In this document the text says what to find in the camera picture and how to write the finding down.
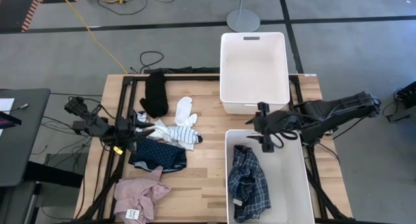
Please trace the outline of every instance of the cloth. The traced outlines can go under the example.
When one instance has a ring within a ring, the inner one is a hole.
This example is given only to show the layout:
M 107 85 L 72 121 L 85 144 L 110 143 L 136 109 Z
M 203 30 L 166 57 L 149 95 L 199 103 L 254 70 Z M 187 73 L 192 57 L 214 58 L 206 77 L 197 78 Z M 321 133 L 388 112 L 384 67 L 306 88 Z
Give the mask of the cloth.
M 241 206 L 235 205 L 234 219 L 238 223 L 259 219 L 263 211 L 271 208 L 265 174 L 251 148 L 236 145 L 233 156 L 228 190 L 232 198 L 242 201 Z
M 140 104 L 152 118 L 162 117 L 168 113 L 169 105 L 164 87 L 165 82 L 163 71 L 154 72 L 146 79 L 144 91 L 146 98 L 142 98 Z
M 150 139 L 136 142 L 136 152 L 130 155 L 129 164 L 135 168 L 153 171 L 163 167 L 163 173 L 179 171 L 187 166 L 185 149 Z
M 138 112 L 137 120 L 147 122 L 146 113 Z M 202 136 L 190 127 L 167 127 L 162 120 L 154 122 L 155 126 L 148 129 L 155 129 L 148 138 L 152 140 L 164 140 L 172 145 L 178 145 L 187 150 L 194 150 L 195 143 L 201 143 L 203 141 Z
M 176 104 L 176 113 L 174 123 L 177 126 L 192 127 L 198 116 L 196 114 L 190 115 L 192 109 L 192 98 L 182 97 Z
M 116 184 L 114 214 L 126 224 L 145 224 L 155 218 L 155 203 L 169 193 L 171 187 L 159 182 L 163 168 L 155 168 L 146 178 L 123 179 Z M 128 209 L 139 210 L 138 220 L 125 218 Z

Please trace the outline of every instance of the table top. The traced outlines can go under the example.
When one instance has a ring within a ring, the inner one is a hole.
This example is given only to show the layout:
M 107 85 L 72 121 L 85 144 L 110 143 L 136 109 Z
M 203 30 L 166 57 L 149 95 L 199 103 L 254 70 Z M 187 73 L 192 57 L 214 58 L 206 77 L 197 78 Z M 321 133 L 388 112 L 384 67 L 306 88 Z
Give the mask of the table top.
M 107 77 L 101 104 L 112 115 L 116 115 L 123 77 L 123 75 L 109 75 Z M 299 81 L 304 101 L 322 99 L 316 75 L 299 75 Z M 138 100 L 144 97 L 144 85 L 144 81 L 138 81 L 137 83 L 134 103 L 136 111 L 142 110 Z M 193 129 L 202 135 L 203 142 L 195 145 L 194 151 L 187 151 L 187 168 L 162 175 L 161 182 L 169 184 L 172 190 L 157 203 L 153 222 L 226 222 L 225 133 L 229 129 L 251 129 L 252 126 L 244 124 L 249 116 L 225 113 L 220 101 L 218 81 L 167 81 L 166 93 L 169 111 L 167 115 L 162 117 L 162 121 L 166 125 L 173 125 L 177 102 L 184 96 L 191 97 L 193 99 L 191 113 L 197 113 L 198 115 L 198 120 Z M 123 114 L 127 110 L 127 102 L 128 94 L 124 103 Z M 106 114 L 101 112 L 100 116 L 105 117 Z M 109 124 L 114 124 L 114 120 L 110 120 Z M 324 137 L 321 142 L 335 151 L 332 138 Z M 103 159 L 99 165 L 102 150 L 99 140 L 94 138 L 86 163 L 85 197 L 81 214 L 94 200 L 93 195 L 97 178 L 97 194 L 103 184 L 108 152 L 103 153 Z M 343 214 L 351 216 L 350 204 L 338 161 L 319 146 L 315 147 L 315 156 L 322 188 Z M 123 170 L 123 178 L 139 178 L 148 173 L 141 169 L 135 169 L 132 165 L 127 164 L 127 161 Z M 113 189 L 107 196 L 105 218 L 109 217 Z M 315 216 L 319 217 L 317 198 L 312 188 L 311 196 Z M 78 213 L 81 207 L 82 197 L 83 189 L 81 188 L 75 214 Z
M 4 129 L 0 136 L 0 186 L 21 182 L 50 93 L 47 88 L 0 90 L 0 98 L 14 98 L 12 109 L 29 104 L 10 113 L 21 120 L 21 125 Z

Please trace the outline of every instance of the yellow tag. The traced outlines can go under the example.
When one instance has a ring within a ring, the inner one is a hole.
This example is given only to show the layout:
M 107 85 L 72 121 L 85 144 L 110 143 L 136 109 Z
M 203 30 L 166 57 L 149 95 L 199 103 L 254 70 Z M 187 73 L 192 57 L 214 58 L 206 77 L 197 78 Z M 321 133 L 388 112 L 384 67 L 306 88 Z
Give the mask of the yellow tag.
M 113 147 L 113 149 L 114 149 L 114 151 L 116 151 L 116 153 L 118 153 L 119 155 L 122 155 L 122 154 L 123 154 L 123 151 L 122 151 L 119 147 L 114 146 L 114 147 Z

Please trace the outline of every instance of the concrete floor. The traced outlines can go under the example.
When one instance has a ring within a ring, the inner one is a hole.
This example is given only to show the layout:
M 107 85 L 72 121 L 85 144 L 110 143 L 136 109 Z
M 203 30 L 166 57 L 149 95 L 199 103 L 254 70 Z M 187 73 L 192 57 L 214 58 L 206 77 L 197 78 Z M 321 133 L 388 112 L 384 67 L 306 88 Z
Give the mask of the concrete floor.
M 292 19 L 416 15 L 416 0 L 286 0 Z M 177 0 L 149 2 L 135 16 L 116 16 L 95 1 L 74 4 L 89 25 L 134 25 L 225 21 L 239 0 Z M 245 0 L 261 19 L 283 19 L 279 0 Z M 80 27 L 64 3 L 40 5 L 31 29 Z M 325 99 L 366 90 L 383 106 L 392 93 L 416 79 L 416 21 L 317 23 L 293 25 L 305 73 L 318 75 Z M 284 25 L 262 25 L 259 31 L 287 34 Z M 227 27 L 142 29 L 95 32 L 97 39 L 125 66 L 140 67 L 138 56 L 156 50 L 165 55 L 158 67 L 219 66 L 220 37 Z M 296 73 L 287 40 L 289 72 Z M 122 73 L 93 44 L 87 32 L 0 35 L 2 88 L 48 87 L 54 92 L 100 94 L 108 74 Z M 66 97 L 51 96 L 46 115 L 65 122 L 75 119 L 63 110 Z M 356 219 L 413 223 L 416 219 L 416 122 L 390 124 L 382 116 L 366 119 L 336 140 L 341 168 Z M 41 129 L 34 153 L 48 144 L 56 153 L 79 137 Z M 31 160 L 44 161 L 45 154 Z M 63 206 L 45 209 L 56 217 L 71 217 L 75 203 L 59 192 Z M 53 220 L 39 213 L 37 223 Z

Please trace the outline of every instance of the plaid shirt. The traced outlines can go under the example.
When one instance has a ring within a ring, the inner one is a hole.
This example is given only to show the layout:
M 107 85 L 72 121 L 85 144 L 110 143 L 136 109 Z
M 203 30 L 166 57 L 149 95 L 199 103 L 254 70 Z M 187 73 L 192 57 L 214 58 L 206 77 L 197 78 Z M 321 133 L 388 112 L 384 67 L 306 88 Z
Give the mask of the plaid shirt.
M 234 146 L 228 190 L 232 198 L 242 201 L 241 206 L 235 205 L 234 211 L 234 219 L 239 223 L 250 218 L 259 219 L 266 208 L 271 208 L 265 174 L 251 148 Z

